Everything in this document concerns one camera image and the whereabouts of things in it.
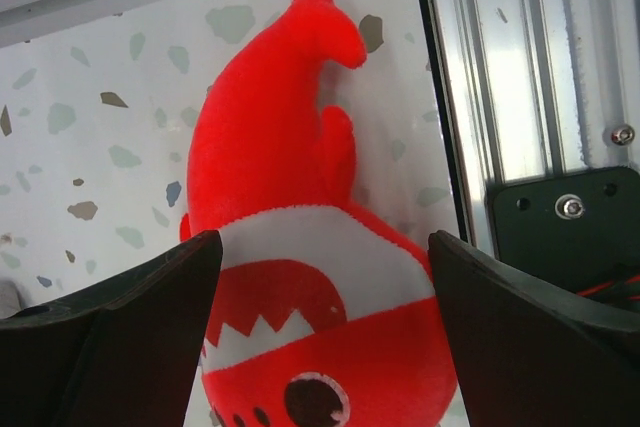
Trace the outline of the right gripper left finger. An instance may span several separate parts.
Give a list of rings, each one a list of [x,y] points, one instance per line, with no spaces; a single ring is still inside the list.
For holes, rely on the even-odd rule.
[[[2,425],[182,425],[222,252],[205,231],[2,320]]]

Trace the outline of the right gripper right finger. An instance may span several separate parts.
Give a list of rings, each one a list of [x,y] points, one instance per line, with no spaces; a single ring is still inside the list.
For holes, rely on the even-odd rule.
[[[636,426],[639,316],[506,265],[446,231],[428,240],[472,426]]]

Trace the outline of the red shark plush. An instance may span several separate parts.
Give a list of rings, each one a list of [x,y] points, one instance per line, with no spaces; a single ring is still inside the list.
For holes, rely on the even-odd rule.
[[[181,236],[220,234],[202,382],[223,426],[436,426],[456,374],[425,249],[359,205],[324,64],[361,66],[334,0],[291,0],[211,86]]]

